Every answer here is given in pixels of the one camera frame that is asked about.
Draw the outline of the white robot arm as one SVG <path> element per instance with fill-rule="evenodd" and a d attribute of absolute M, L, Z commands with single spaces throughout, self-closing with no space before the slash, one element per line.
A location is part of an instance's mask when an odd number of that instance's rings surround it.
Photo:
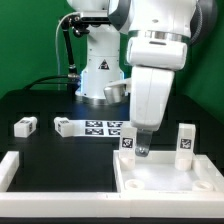
<path fill-rule="evenodd" d="M 188 47 L 214 27 L 216 0 L 67 2 L 77 11 L 72 18 L 74 35 L 88 35 L 78 96 L 110 104 L 129 98 L 130 123 L 121 128 L 119 156 L 146 157 Z"/>

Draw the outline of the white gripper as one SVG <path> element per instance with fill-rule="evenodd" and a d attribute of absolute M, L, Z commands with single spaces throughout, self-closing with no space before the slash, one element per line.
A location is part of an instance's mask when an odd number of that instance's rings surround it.
<path fill-rule="evenodd" d="M 186 55 L 183 42 L 131 37 L 126 53 L 131 77 L 104 88 L 109 104 L 122 102 L 130 93 L 130 122 L 138 128 L 135 154 L 139 157 L 149 154 L 152 132 L 161 125 L 175 72 L 184 67 Z"/>

